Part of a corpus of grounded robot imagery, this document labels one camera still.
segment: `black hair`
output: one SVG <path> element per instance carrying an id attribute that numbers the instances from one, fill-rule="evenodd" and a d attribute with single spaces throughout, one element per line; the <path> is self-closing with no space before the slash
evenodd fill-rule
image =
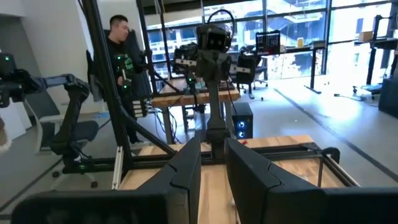
<path id="1" fill-rule="evenodd" d="M 112 18 L 109 20 L 110 28 L 112 29 L 112 26 L 113 26 L 114 24 L 116 24 L 116 23 L 119 24 L 121 21 L 129 22 L 129 20 L 127 19 L 127 17 L 124 16 L 124 15 L 115 15 L 115 16 L 112 16 Z"/>

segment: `wooden tabletop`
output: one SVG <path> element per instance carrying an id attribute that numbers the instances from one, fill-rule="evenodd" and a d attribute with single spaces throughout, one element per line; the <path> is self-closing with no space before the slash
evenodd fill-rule
<path id="1" fill-rule="evenodd" d="M 290 146 L 313 142 L 310 136 L 284 136 L 265 139 L 247 139 L 248 147 L 275 147 Z M 175 150 L 180 150 L 183 145 L 170 145 Z M 202 151 L 209 151 L 209 145 L 202 143 Z M 157 147 L 147 147 L 141 151 L 140 156 L 165 154 Z M 285 170 L 317 185 L 319 159 L 297 159 L 288 161 L 275 161 L 275 164 Z M 138 188 L 150 179 L 160 169 L 132 170 L 129 171 L 121 183 L 120 190 Z M 344 185 L 323 166 L 322 187 L 344 187 Z M 228 183 L 225 165 L 202 166 L 200 201 L 198 223 L 200 224 L 236 224 L 236 209 L 232 204 L 233 197 Z"/>
<path id="2" fill-rule="evenodd" d="M 172 79 L 169 81 L 171 85 L 179 90 L 184 90 L 187 87 L 187 83 L 184 78 Z M 175 93 L 175 91 L 168 85 L 164 86 L 160 93 Z M 237 89 L 219 91 L 218 98 L 220 102 L 230 101 L 229 94 L 233 101 L 236 101 L 241 97 Z M 209 102 L 209 93 L 199 93 L 197 94 L 198 104 L 205 104 Z M 185 106 L 195 104 L 192 95 L 180 95 L 180 96 L 162 96 L 155 97 L 152 100 L 152 106 L 156 108 L 165 108 L 168 106 Z"/>

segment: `concrete floor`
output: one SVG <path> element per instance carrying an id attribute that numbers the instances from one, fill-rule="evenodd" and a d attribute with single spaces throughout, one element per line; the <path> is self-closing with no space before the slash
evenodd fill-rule
<path id="1" fill-rule="evenodd" d="M 272 82 L 269 88 L 254 91 L 255 100 L 242 95 L 240 101 L 249 101 L 254 113 L 254 137 L 309 134 L 322 148 L 337 147 L 341 151 L 341 166 L 363 187 L 398 186 L 398 120 L 379 112 L 372 104 L 333 97 L 336 92 L 352 95 L 352 86 L 337 83 L 333 85 L 336 89 L 322 85 L 327 80 L 319 77 L 317 83 L 321 85 L 317 86 L 323 93 L 317 95 L 303 87 L 308 82 L 307 78 Z M 174 108 L 172 114 L 177 118 L 177 137 L 186 141 L 181 110 Z M 98 122 L 105 121 L 106 118 L 101 118 Z M 157 135 L 154 121 L 155 116 L 150 115 L 139 123 Z M 165 139 L 159 124 L 157 129 Z M 52 171 L 62 167 L 58 156 L 34 156 L 35 138 L 35 128 L 32 128 L 14 141 L 9 152 L 0 156 L 0 179 L 3 180 L 0 220 L 9 218 L 23 198 L 49 190 L 54 182 Z M 93 157 L 114 157 L 115 149 L 112 125 L 108 123 L 84 151 Z M 98 189 L 111 188 L 111 172 L 94 176 Z M 83 175 L 73 175 L 59 189 L 90 189 L 90 182 Z"/>

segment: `wooden table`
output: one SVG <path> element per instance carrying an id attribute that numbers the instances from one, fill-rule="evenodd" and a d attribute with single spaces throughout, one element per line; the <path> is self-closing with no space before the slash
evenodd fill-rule
<path id="1" fill-rule="evenodd" d="M 248 147 L 275 147 L 293 146 L 313 142 L 310 136 L 284 136 L 266 139 L 247 139 Z M 171 145 L 175 150 L 182 145 Z M 210 151 L 209 145 L 202 143 L 202 151 Z M 157 147 L 144 148 L 140 156 L 165 154 Z M 300 159 L 276 161 L 275 164 L 285 170 L 317 185 L 319 159 Z M 129 171 L 120 185 L 120 190 L 132 190 L 138 188 L 146 180 L 150 179 L 159 169 L 132 170 Z M 323 166 L 322 187 L 344 187 L 336 176 Z M 229 187 L 225 165 L 202 166 L 200 184 L 200 202 L 198 223 L 201 224 L 235 224 L 236 210 L 232 206 L 232 193 Z"/>
<path id="2" fill-rule="evenodd" d="M 169 82 L 175 88 L 182 90 L 182 91 L 187 87 L 187 83 L 184 78 L 172 79 Z M 163 87 L 163 89 L 161 89 L 160 93 L 175 93 L 175 90 L 173 90 L 171 87 L 166 85 Z M 218 98 L 220 100 L 220 103 L 224 103 L 224 105 L 225 105 L 226 125 L 229 130 L 232 130 L 232 127 L 233 127 L 231 100 L 236 101 L 240 97 L 241 97 L 241 95 L 239 94 L 239 91 L 237 89 L 230 90 L 230 91 L 225 90 L 225 91 L 218 92 Z M 210 101 L 209 93 L 197 94 L 197 103 L 199 105 L 207 104 L 207 103 L 209 103 L 209 101 Z M 194 104 L 195 104 L 195 101 L 194 101 L 194 98 L 192 95 L 161 96 L 161 97 L 155 97 L 152 100 L 152 106 L 154 108 L 162 109 L 167 144 L 174 143 L 174 140 L 172 137 L 172 128 L 171 128 L 172 126 L 171 126 L 171 120 L 170 120 L 169 107 L 182 106 L 183 107 L 183 120 L 184 120 L 183 122 L 185 123 L 186 122 L 185 106 L 194 105 Z"/>

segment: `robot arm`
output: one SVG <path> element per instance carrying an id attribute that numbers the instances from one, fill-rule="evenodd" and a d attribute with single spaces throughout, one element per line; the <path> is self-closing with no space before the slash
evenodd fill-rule
<path id="1" fill-rule="evenodd" d="M 59 132 L 54 136 L 51 150 L 58 155 L 71 152 L 74 142 L 74 132 L 83 102 L 90 94 L 86 82 L 72 74 L 55 77 L 32 77 L 26 70 L 15 70 L 3 75 L 0 80 L 0 107 L 9 106 L 9 99 L 14 102 L 23 101 L 28 94 L 41 93 L 48 88 L 63 85 L 68 92 L 69 105 Z"/>

